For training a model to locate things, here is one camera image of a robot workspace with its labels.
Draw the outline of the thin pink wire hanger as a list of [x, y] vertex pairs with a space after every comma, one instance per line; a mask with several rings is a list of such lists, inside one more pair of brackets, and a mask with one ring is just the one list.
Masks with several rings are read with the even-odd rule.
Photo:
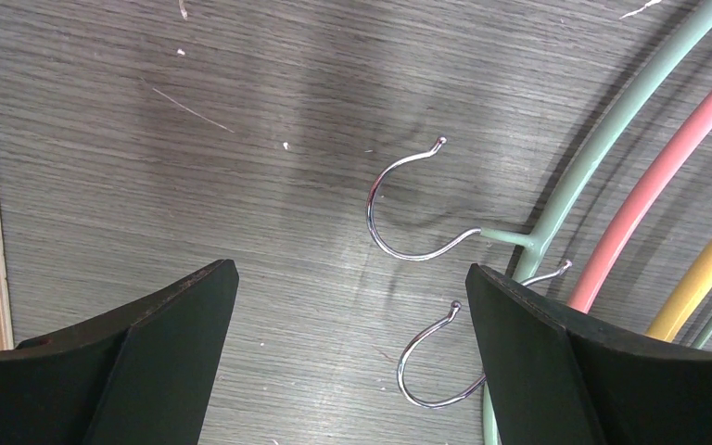
[[712, 91], [660, 151], [608, 225], [568, 299], [570, 308], [590, 311], [605, 278], [647, 211], [711, 130]]

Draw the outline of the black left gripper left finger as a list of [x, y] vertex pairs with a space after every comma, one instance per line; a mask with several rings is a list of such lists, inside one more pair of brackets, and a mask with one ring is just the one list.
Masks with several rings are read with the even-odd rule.
[[238, 284], [217, 260], [0, 350], [0, 444], [197, 443]]

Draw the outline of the yellow wire hanger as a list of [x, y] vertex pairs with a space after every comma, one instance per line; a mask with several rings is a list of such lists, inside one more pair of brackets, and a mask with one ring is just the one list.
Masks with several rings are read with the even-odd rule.
[[712, 239], [668, 296], [645, 332], [671, 342], [712, 288]]

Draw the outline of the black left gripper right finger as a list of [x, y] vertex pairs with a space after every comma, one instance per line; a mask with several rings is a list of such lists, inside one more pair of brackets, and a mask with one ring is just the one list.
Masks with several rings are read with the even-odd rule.
[[712, 351], [609, 324], [473, 264], [465, 280], [505, 444], [712, 444]]

